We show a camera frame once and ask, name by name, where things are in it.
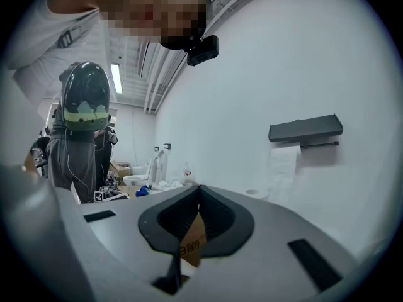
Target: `white cloth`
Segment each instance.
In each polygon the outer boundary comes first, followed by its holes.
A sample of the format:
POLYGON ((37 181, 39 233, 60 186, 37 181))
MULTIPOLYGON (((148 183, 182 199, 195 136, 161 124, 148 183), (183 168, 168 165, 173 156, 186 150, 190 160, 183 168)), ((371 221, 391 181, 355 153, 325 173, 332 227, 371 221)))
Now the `white cloth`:
POLYGON ((60 74, 76 61, 87 32, 67 48, 57 46, 60 36, 90 14, 99 17, 98 10, 55 14, 48 9, 47 0, 35 0, 20 20, 4 59, 9 70, 16 70, 14 79, 34 108, 60 74))

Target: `ceiling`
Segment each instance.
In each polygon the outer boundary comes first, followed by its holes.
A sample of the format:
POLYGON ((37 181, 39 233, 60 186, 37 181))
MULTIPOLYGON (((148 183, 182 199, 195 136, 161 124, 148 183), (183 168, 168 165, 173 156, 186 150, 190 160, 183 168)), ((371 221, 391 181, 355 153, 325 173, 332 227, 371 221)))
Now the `ceiling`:
MULTIPOLYGON (((250 0, 212 0, 213 20, 206 34, 211 35, 235 11, 250 0)), ((186 54, 168 50, 160 44, 142 43, 132 36, 120 36, 107 22, 99 20, 89 33, 86 46, 77 61, 100 64, 111 84, 111 101, 144 108, 156 113, 181 69, 186 65, 186 54), (123 94, 117 94, 113 85, 110 64, 119 64, 123 94)), ((61 83, 56 81, 46 97, 57 98, 61 83)))

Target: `white wall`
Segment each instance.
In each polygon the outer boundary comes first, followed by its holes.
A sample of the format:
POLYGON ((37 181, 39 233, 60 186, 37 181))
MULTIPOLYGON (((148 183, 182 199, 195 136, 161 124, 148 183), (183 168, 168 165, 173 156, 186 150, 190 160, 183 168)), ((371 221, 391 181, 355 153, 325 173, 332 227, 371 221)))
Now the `white wall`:
POLYGON ((118 110, 115 131, 119 141, 112 160, 131 165, 146 164, 154 155, 156 117, 129 105, 111 103, 110 107, 118 110))
POLYGON ((340 146, 303 151, 285 206, 362 258, 396 216, 403 158, 400 60, 376 16, 362 0, 254 0, 215 34, 220 55, 157 114, 168 175, 188 161, 200 183, 255 189, 271 124, 336 113, 340 146))

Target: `black slot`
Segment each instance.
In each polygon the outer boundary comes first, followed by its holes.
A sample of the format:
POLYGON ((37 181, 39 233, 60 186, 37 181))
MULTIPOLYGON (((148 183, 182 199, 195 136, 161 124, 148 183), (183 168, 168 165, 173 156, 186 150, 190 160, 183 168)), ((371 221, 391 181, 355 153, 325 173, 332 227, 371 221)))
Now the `black slot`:
POLYGON ((288 246, 320 292, 334 286, 342 279, 306 240, 294 240, 288 243, 288 246))
POLYGON ((99 213, 84 215, 84 218, 87 221, 87 223, 91 223, 92 221, 97 221, 112 216, 116 216, 116 214, 112 210, 105 210, 100 211, 99 213))

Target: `white toilet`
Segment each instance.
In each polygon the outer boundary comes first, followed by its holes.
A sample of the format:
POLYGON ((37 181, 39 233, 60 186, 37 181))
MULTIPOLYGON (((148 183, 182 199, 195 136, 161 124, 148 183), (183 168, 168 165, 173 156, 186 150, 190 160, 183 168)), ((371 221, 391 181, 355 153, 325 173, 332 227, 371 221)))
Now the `white toilet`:
POLYGON ((157 184, 165 180, 167 168, 167 155, 162 150, 154 157, 147 166, 145 174, 134 174, 123 177, 126 186, 146 186, 157 184))

